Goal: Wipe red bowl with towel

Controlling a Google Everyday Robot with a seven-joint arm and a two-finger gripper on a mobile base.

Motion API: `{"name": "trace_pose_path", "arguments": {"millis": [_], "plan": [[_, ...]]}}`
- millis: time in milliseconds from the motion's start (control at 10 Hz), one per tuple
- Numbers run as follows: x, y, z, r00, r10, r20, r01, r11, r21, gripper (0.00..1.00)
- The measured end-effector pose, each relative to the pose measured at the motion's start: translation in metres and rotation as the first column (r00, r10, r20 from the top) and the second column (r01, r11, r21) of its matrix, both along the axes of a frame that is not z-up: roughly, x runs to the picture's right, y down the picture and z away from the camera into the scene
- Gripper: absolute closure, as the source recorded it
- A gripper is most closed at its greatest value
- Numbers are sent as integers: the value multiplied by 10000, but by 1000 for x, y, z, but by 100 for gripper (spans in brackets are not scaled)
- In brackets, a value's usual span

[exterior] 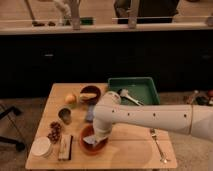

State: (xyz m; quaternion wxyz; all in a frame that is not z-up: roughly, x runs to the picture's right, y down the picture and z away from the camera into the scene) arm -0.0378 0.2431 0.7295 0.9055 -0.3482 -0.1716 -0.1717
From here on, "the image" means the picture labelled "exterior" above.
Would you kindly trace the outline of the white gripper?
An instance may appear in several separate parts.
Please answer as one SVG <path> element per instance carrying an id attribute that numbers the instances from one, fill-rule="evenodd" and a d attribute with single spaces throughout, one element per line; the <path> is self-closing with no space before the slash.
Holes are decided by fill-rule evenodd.
<path id="1" fill-rule="evenodd" d="M 104 122 L 94 122 L 93 123 L 93 130 L 95 140 L 97 142 L 101 142 L 105 140 L 109 136 L 109 124 Z"/>

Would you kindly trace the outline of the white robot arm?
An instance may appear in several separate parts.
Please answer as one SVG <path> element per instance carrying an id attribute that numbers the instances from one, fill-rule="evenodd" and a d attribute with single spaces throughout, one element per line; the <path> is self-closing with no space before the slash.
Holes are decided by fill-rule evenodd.
<path id="1" fill-rule="evenodd" d="M 96 142 L 109 137 L 116 123 L 191 135 L 213 142 L 213 107 L 201 105 L 122 105 L 114 91 L 106 92 L 94 107 Z"/>

